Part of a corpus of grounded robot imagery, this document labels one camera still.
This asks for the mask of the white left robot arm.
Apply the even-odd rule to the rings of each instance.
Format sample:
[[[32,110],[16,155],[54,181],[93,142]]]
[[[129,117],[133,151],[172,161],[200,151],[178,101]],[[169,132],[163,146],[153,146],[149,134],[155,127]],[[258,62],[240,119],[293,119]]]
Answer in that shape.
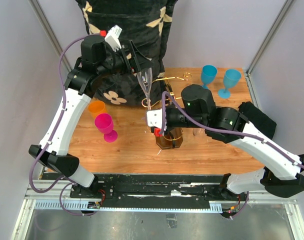
[[[131,40],[121,45],[115,36],[92,34],[79,37],[72,44],[77,42],[81,42],[81,56],[66,79],[60,79],[62,99],[57,112],[42,140],[32,144],[28,152],[36,163],[82,186],[82,193],[93,198],[99,193],[96,177],[68,153],[79,119],[107,78],[138,74],[154,64]]]

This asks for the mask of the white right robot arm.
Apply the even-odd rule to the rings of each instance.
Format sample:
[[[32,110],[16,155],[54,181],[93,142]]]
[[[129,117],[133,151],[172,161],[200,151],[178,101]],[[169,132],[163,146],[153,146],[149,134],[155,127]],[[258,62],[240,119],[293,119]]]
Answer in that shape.
[[[192,84],[182,90],[181,97],[184,107],[169,92],[162,93],[162,132],[199,127],[212,139],[235,146],[264,165],[253,172],[225,174],[218,188],[222,199],[261,190],[290,198],[304,191],[304,154],[295,155],[283,149],[238,110],[216,106],[209,89]]]

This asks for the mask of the blue plastic wine glass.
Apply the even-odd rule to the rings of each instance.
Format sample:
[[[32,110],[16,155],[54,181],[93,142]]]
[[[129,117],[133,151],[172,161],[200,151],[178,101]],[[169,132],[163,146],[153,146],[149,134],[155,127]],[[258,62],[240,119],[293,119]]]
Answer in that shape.
[[[218,73],[218,70],[213,65],[205,65],[202,68],[200,79],[203,84],[203,88],[208,89],[208,85],[214,81],[217,73]]]

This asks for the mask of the clear wine glass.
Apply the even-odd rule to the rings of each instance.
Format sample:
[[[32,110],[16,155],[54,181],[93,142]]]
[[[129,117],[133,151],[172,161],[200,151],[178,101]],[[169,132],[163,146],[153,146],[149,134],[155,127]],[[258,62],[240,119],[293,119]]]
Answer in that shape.
[[[152,68],[146,68],[136,75],[138,83],[145,94],[147,109],[151,110],[150,92],[152,88],[153,73]]]

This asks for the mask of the black cloth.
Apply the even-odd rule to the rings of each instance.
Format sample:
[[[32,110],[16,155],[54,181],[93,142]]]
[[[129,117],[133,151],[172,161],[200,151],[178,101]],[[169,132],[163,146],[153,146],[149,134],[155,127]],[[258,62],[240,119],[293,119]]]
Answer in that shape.
[[[277,123],[272,120],[268,115],[263,113],[259,108],[257,108],[252,102],[242,102],[239,105],[238,110],[245,117],[248,118],[253,125],[262,132],[269,139],[273,139]]]

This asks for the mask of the teal plastic wine glass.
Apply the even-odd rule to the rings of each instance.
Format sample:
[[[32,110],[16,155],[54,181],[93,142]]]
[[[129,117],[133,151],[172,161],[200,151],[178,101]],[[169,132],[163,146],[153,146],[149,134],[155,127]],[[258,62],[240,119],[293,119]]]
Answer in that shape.
[[[242,74],[236,69],[228,69],[223,78],[224,88],[218,91],[219,97],[223,99],[228,99],[231,96],[230,89],[234,88],[239,80],[241,79]]]

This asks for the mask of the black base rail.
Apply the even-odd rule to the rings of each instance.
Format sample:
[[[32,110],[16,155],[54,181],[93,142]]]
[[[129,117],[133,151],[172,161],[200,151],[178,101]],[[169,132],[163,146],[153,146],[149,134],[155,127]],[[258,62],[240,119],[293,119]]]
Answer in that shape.
[[[222,175],[191,174],[95,174],[94,183],[85,188],[74,185],[73,199],[92,201],[105,197],[108,208],[138,210],[201,210],[211,201],[244,201],[246,194],[235,194],[220,185]]]

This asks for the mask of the magenta plastic wine glass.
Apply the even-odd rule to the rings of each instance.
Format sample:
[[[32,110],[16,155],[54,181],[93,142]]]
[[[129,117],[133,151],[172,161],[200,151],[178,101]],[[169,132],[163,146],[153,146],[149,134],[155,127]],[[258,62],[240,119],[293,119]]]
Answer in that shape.
[[[95,120],[96,128],[103,134],[103,139],[108,143],[113,143],[118,138],[118,133],[114,130],[114,122],[110,114],[101,113]]]

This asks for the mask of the orange plastic wine glass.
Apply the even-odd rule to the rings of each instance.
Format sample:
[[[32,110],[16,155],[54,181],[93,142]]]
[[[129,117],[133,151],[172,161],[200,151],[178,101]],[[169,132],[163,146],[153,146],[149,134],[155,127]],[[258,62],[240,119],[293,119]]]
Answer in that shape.
[[[107,113],[106,105],[103,101],[95,100],[92,101],[88,107],[88,111],[90,112],[90,115],[95,119],[100,114]]]

